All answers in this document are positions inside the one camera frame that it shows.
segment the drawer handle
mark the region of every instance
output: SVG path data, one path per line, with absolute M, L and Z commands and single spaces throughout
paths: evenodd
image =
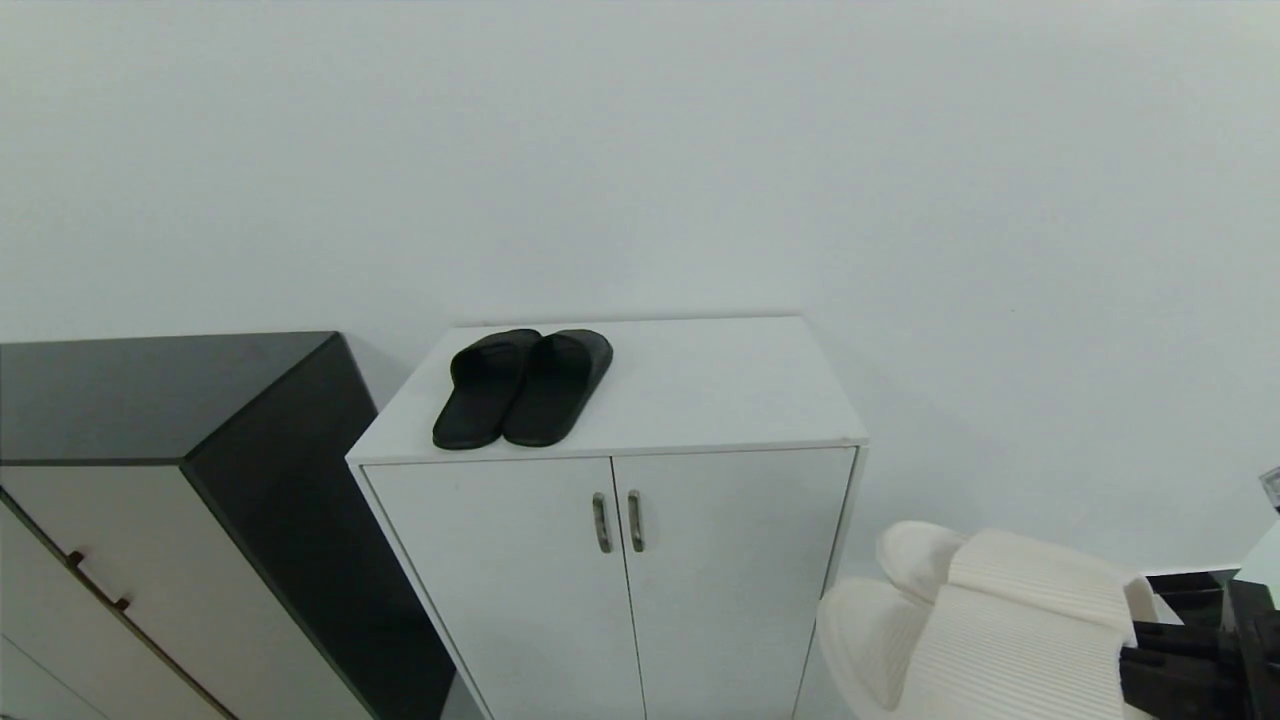
M 604 493 L 591 497 L 591 511 L 595 514 L 595 541 L 600 543 L 600 552 L 608 555 L 613 552 L 613 542 L 609 541 L 609 527 L 604 524 Z
M 640 528 L 640 491 L 627 493 L 627 509 L 631 510 L 631 550 L 644 552 L 644 529 Z
M 88 579 L 88 575 L 84 574 L 84 570 L 79 569 L 79 564 L 83 561 L 84 561 L 84 553 L 78 550 L 73 550 L 70 555 L 67 556 L 67 569 L 72 571 L 72 575 L 76 575 L 76 579 L 79 580 L 82 585 L 90 588 L 91 592 L 93 592 L 93 594 L 105 598 L 106 593 L 102 592 L 102 589 L 99 588 L 93 580 Z M 125 610 L 129 609 L 129 598 L 122 597 L 115 602 L 111 602 L 110 605 L 111 607 L 119 610 L 120 612 L 124 612 Z

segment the dresser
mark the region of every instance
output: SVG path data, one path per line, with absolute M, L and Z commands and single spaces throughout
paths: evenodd
M 439 716 L 452 661 L 343 461 L 374 416 L 333 332 L 0 346 L 6 712 Z
M 448 332 L 347 455 L 490 720 L 781 720 L 867 432 L 800 318 L 570 323 L 613 345 L 573 430 L 447 451 Z

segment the cabinet top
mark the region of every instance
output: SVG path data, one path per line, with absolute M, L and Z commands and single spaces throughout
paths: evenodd
M 803 318 L 534 325 L 593 329 L 613 364 L 568 437 L 544 448 L 498 439 L 465 451 L 431 443 L 453 389 L 449 361 L 508 327 L 454 328 L 347 455 L 364 465 L 657 455 L 865 445 L 867 430 Z
M 0 345 L 0 465 L 175 464 L 335 337 Z

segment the black and white dresser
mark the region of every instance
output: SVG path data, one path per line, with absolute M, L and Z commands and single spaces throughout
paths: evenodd
M 343 455 L 338 333 L 0 346 L 0 706 L 438 717 L 453 665 Z

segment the black object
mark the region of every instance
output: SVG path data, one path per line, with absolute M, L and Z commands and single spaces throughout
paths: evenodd
M 1231 580 L 1222 628 L 1134 623 L 1120 651 L 1126 703 L 1158 720 L 1280 720 L 1280 612 L 1266 585 Z
M 600 333 L 561 331 L 544 337 L 529 355 L 525 387 L 502 434 L 529 447 L 564 439 L 612 361 L 613 346 Z
M 177 466 L 374 717 L 439 717 L 453 662 L 346 465 L 376 409 L 340 334 L 0 345 L 0 466 Z
M 484 337 L 453 356 L 453 393 L 431 428 L 431 442 L 444 450 L 474 450 L 502 436 L 502 419 L 525 380 L 525 361 L 541 340 L 520 329 Z

